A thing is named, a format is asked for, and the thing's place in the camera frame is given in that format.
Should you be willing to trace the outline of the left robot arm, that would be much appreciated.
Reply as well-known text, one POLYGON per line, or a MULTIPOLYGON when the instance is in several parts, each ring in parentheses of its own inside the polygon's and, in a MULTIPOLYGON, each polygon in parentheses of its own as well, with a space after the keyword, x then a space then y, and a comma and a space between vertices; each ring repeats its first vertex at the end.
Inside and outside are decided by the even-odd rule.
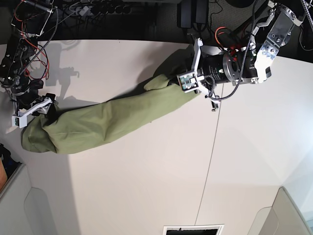
POLYGON ((300 2, 304 12, 297 15, 286 4, 268 0, 268 17, 257 21, 256 12, 252 12, 251 30, 247 40, 240 43, 234 34, 228 36, 235 44, 225 48, 217 41, 220 52, 209 55, 202 51, 201 38, 194 40, 194 54, 190 70, 178 75, 179 85, 184 93, 203 93, 217 110, 222 100, 234 95, 243 84, 261 84, 270 76, 270 67, 281 47, 291 37, 292 30, 300 27, 305 19, 312 21, 309 12, 311 1, 300 2))

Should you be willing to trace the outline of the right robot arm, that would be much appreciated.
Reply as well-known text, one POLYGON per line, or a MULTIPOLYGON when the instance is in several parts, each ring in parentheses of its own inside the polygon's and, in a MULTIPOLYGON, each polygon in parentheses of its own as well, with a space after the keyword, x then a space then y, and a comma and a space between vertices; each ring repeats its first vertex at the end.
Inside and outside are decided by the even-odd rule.
POLYGON ((12 33, 0 64, 0 86, 8 93, 15 114, 30 110, 31 115, 54 111, 55 95, 39 95, 49 78, 47 45, 40 45, 45 26, 58 11, 52 0, 22 0, 16 4, 11 20, 12 33))

